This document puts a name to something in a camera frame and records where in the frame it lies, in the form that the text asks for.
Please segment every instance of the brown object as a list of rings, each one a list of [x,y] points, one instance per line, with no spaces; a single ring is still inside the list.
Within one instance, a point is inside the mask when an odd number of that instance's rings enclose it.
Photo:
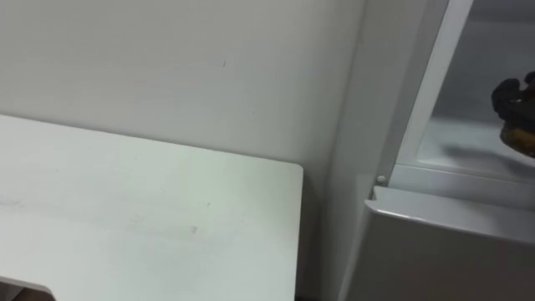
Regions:
[[[54,301],[49,293],[25,288],[13,301]]]
[[[521,128],[505,124],[502,128],[500,138],[503,143],[515,151],[526,156],[535,158],[535,134]]]

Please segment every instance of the white wall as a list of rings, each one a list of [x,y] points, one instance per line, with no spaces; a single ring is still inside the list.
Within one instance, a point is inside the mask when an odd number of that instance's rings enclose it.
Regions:
[[[0,112],[302,164],[323,191],[363,0],[2,0]]]

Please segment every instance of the white surface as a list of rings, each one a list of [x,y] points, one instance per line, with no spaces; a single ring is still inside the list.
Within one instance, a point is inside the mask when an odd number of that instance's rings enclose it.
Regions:
[[[500,140],[501,124],[431,118],[414,166],[535,185],[535,160]]]
[[[396,164],[389,187],[535,211],[535,185]]]
[[[472,0],[449,1],[441,29],[436,37],[435,47],[421,82],[420,91],[416,97],[415,107],[401,143],[397,163],[409,165],[415,159],[425,133],[425,127],[435,107],[436,99],[446,77],[446,71],[470,12],[471,4]]]
[[[321,194],[362,0],[2,0],[0,112],[291,161]]]
[[[293,300],[303,169],[0,116],[0,278],[63,300]]]
[[[535,244],[535,212],[375,187],[366,206],[379,214],[461,232]]]

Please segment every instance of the white table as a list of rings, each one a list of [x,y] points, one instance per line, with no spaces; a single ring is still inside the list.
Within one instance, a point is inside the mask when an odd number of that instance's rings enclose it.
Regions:
[[[303,169],[0,115],[0,280],[58,301],[293,300]]]

